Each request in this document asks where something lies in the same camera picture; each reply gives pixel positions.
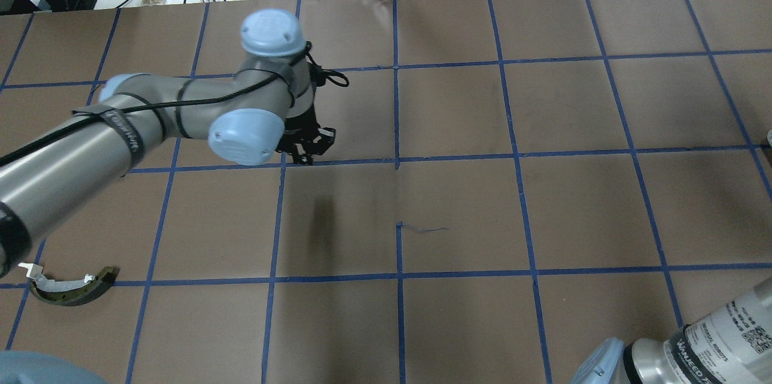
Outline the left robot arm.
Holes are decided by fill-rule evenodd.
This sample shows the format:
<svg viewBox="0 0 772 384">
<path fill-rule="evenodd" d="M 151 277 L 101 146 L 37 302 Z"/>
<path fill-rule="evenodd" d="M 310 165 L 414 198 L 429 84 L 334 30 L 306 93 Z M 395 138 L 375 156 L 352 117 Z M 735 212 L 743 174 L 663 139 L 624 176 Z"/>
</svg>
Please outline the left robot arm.
<svg viewBox="0 0 772 384">
<path fill-rule="evenodd" d="M 97 192 L 171 137 L 205 140 L 222 159 L 263 165 L 274 153 L 311 165 L 337 132 L 317 120 L 325 74 L 300 19 L 263 8 L 239 28 L 245 60 L 228 81 L 121 74 L 96 104 L 2 156 L 2 275 Z"/>
</svg>

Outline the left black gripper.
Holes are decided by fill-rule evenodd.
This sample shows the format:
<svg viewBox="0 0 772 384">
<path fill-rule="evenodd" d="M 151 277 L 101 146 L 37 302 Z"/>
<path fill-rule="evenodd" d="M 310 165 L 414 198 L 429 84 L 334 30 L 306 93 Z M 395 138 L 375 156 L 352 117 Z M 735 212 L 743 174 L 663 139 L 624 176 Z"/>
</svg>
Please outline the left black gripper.
<svg viewBox="0 0 772 384">
<path fill-rule="evenodd" d="M 303 114 L 287 118 L 276 152 L 290 156 L 293 165 L 313 165 L 314 156 L 322 156 L 336 138 L 335 128 L 320 126 L 312 105 Z"/>
</svg>

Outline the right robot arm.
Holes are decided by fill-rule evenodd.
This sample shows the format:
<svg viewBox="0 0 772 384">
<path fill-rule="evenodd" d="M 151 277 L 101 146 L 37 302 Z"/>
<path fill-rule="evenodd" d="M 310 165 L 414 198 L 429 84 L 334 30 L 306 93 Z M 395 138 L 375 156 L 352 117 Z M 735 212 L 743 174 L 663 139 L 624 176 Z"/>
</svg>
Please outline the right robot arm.
<svg viewBox="0 0 772 384">
<path fill-rule="evenodd" d="M 718 307 L 664 342 L 607 338 L 573 383 L 769 383 L 771 280 Z"/>
</svg>

